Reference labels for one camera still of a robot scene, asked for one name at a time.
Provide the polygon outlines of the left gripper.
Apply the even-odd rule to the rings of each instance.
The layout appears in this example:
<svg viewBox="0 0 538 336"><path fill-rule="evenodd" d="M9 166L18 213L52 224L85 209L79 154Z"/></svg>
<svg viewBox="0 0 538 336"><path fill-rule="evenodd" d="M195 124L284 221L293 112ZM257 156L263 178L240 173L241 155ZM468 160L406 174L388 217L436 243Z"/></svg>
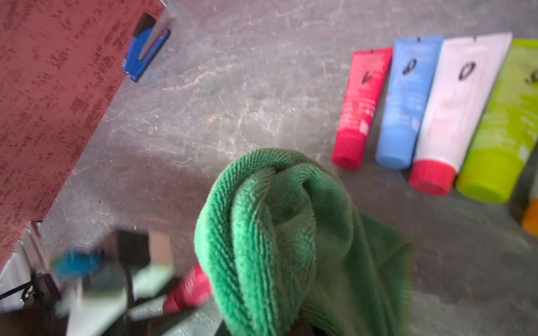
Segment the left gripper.
<svg viewBox="0 0 538 336"><path fill-rule="evenodd" d="M171 294L181 277L170 277L133 283L133 300L129 307L137 307ZM67 317L59 317L55 305L60 302L61 293L52 274L33 272L30 281L1 294L5 300L15 294L20 296L23 307L1 311L2 335L65 335Z"/></svg>

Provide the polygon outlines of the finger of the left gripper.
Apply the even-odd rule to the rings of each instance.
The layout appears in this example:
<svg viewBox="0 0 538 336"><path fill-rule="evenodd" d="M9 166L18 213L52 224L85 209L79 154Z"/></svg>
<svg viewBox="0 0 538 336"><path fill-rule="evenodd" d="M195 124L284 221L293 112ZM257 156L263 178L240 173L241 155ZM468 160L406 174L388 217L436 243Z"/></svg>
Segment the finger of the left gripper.
<svg viewBox="0 0 538 336"><path fill-rule="evenodd" d="M134 320L125 315L103 335L216 335L223 322L214 302L186 312Z"/></svg>

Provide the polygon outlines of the pink toothpaste tube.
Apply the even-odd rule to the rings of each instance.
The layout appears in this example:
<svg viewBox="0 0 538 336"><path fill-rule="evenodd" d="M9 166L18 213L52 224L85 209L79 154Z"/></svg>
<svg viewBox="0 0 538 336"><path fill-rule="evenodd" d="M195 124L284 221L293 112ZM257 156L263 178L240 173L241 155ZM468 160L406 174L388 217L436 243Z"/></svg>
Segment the pink toothpaste tube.
<svg viewBox="0 0 538 336"><path fill-rule="evenodd" d="M334 165L357 169L367 146L393 49L355 51L331 155Z"/></svg>
<svg viewBox="0 0 538 336"><path fill-rule="evenodd" d="M164 314L176 314L198 308L212 297L210 280L199 264L195 264L169 293L164 304Z"/></svg>

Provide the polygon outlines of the green microfiber cloth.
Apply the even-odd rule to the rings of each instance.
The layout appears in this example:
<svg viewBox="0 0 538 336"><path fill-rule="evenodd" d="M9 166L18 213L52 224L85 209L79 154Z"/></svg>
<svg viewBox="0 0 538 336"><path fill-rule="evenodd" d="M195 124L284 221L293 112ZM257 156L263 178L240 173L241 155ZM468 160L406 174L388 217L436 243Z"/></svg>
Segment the green microfiber cloth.
<svg viewBox="0 0 538 336"><path fill-rule="evenodd" d="M403 335L413 246L304 154L261 148L215 181L195 232L230 335Z"/></svg>

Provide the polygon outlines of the blue toothpaste tube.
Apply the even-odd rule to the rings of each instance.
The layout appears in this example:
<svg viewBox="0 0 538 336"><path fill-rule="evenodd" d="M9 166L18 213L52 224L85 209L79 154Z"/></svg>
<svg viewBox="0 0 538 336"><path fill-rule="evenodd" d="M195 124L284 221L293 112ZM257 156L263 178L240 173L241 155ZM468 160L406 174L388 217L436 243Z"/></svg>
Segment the blue toothpaste tube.
<svg viewBox="0 0 538 336"><path fill-rule="evenodd" d="M376 162L410 167L444 38L397 39L382 115Z"/></svg>

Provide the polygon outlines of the white tube orange cap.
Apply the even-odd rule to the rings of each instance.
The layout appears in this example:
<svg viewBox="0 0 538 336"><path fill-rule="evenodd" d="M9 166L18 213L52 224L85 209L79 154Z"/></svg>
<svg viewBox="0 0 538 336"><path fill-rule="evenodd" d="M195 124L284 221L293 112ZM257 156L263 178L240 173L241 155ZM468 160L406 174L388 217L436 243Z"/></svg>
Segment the white tube orange cap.
<svg viewBox="0 0 538 336"><path fill-rule="evenodd" d="M537 172L533 176L532 185L528 193L528 206L522 219L522 228L535 237L538 236L538 208L537 208Z"/></svg>

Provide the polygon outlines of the lime green toothpaste tube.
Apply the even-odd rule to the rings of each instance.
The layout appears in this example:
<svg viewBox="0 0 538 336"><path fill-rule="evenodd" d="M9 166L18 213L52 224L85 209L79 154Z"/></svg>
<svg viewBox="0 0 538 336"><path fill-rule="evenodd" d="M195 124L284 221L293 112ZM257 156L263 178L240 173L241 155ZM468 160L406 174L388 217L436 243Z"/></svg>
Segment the lime green toothpaste tube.
<svg viewBox="0 0 538 336"><path fill-rule="evenodd" d="M504 204L537 142L537 41L512 42L476 129L456 189Z"/></svg>

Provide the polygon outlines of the white tube pink cap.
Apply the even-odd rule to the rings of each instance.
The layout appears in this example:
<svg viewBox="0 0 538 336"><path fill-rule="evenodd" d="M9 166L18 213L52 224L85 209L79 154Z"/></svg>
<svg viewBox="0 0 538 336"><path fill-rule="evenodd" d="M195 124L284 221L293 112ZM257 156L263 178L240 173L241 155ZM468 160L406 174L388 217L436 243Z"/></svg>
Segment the white tube pink cap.
<svg viewBox="0 0 538 336"><path fill-rule="evenodd" d="M451 191L512 38L503 32L444 41L414 152L413 189Z"/></svg>

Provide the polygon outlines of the blue stapler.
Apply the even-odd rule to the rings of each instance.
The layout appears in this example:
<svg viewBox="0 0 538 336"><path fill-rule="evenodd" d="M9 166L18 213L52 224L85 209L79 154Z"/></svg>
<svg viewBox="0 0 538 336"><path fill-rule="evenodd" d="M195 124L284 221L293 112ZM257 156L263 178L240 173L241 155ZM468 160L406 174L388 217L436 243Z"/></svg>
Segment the blue stapler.
<svg viewBox="0 0 538 336"><path fill-rule="evenodd" d="M139 81L170 36L167 27L159 28L157 19L144 13L132 34L122 64L122 72L133 82Z"/></svg>

